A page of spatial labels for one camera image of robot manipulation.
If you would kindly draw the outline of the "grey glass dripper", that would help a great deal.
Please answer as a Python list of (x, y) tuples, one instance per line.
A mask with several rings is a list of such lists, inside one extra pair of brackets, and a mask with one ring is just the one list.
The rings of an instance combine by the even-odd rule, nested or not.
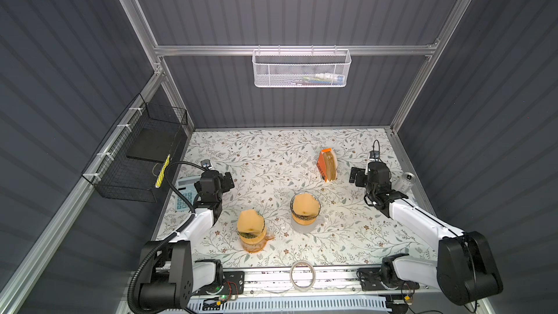
[(321, 212), (321, 203), (309, 193), (301, 193), (291, 200), (291, 215), (299, 225), (312, 225)]

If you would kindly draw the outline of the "orange glass carafe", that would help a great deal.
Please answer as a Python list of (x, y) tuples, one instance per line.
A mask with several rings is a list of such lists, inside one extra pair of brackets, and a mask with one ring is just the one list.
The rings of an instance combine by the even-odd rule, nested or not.
[(258, 240), (257, 238), (241, 238), (241, 245), (245, 251), (253, 254), (262, 251), (267, 245), (267, 242), (274, 239), (274, 235), (265, 235), (260, 240)]

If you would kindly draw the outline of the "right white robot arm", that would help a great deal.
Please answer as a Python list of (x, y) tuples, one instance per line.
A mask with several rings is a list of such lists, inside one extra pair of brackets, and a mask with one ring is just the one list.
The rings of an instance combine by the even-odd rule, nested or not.
[(353, 167), (349, 181), (366, 190), (367, 206), (412, 230), (437, 252), (436, 260), (421, 260), (405, 252), (385, 257), (377, 274), (385, 288), (399, 289), (405, 282), (423, 284), (439, 289), (459, 306), (503, 292), (487, 238), (476, 231), (462, 231), (413, 204), (393, 188), (384, 162), (370, 161), (364, 169)]

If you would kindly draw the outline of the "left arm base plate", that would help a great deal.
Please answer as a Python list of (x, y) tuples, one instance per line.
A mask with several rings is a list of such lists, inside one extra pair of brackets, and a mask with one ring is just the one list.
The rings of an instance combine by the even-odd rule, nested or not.
[(220, 285), (204, 286), (196, 294), (198, 296), (242, 295), (244, 293), (245, 275), (244, 271), (226, 270)]

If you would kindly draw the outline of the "green glass dripper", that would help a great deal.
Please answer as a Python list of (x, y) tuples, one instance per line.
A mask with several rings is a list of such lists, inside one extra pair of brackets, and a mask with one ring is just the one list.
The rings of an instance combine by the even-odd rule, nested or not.
[(267, 230), (264, 229), (263, 231), (255, 232), (255, 233), (244, 233), (244, 232), (238, 231), (238, 235), (239, 235), (240, 240), (244, 244), (256, 245), (256, 244), (261, 243), (265, 239), (265, 237), (267, 235)]

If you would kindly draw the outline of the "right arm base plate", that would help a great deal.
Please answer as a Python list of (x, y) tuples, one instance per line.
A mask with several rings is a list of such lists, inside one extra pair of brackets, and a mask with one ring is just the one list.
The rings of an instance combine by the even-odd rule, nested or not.
[(394, 271), (383, 267), (361, 267), (357, 269), (356, 276), (363, 291), (420, 289), (419, 283), (401, 280)]

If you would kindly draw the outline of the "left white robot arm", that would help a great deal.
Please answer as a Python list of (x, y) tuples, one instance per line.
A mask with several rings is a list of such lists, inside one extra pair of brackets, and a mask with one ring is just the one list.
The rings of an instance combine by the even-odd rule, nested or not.
[(202, 171), (195, 183), (197, 194), (189, 201), (177, 187), (170, 188), (190, 209), (190, 216), (161, 241), (150, 241), (142, 249), (138, 269), (133, 274), (126, 301), (133, 313), (161, 313), (180, 309), (186, 313), (190, 298), (201, 288), (223, 285), (222, 263), (218, 260), (194, 261), (192, 247), (216, 224), (222, 214), (222, 196), (234, 188), (231, 173), (215, 170), (210, 160), (200, 164), (177, 161), (170, 169), (188, 165)]

